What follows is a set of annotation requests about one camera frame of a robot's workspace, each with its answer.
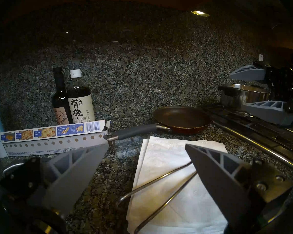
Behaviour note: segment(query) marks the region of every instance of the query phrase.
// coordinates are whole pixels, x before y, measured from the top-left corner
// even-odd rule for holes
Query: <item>kitchen counter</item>
[[[114,119],[111,122],[111,132],[130,126],[153,123],[154,121],[150,114]],[[293,181],[292,169],[214,125],[210,125],[201,134],[191,136],[168,134],[161,131],[139,135],[116,141],[114,146],[109,147],[93,179],[76,202],[75,208],[66,217],[69,233],[126,233],[126,213],[129,199],[122,203],[123,212],[116,210],[115,202],[120,196],[131,191],[142,141],[144,138],[149,138],[150,135],[171,139],[192,141],[205,139],[221,142],[224,143],[228,153],[249,163],[253,157],[261,158]],[[42,155],[41,157],[52,158],[54,156],[56,154]],[[16,159],[31,157],[0,159],[0,178],[4,166]]]

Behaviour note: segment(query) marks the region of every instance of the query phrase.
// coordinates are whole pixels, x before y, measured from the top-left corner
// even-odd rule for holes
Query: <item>parchment paper box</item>
[[[1,142],[9,156],[64,153],[105,144],[110,121],[105,120],[1,132]]]

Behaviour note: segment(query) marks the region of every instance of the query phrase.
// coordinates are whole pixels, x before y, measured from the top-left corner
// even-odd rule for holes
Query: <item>recessed light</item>
[[[195,15],[203,16],[203,17],[209,17],[209,14],[206,14],[206,13],[201,12],[201,11],[192,11],[192,13],[195,14]]]

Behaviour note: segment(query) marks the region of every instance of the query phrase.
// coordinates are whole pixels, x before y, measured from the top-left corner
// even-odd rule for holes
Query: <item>white bottle cap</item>
[[[82,76],[80,70],[71,70],[70,72],[71,78],[78,78]]]

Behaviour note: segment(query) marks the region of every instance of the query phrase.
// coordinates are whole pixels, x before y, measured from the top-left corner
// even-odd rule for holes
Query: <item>granite backsplash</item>
[[[96,119],[165,105],[216,102],[229,73],[262,52],[256,28],[221,0],[210,17],[133,2],[80,2],[38,10],[0,35],[0,110],[5,130],[56,125],[52,68],[81,69]]]

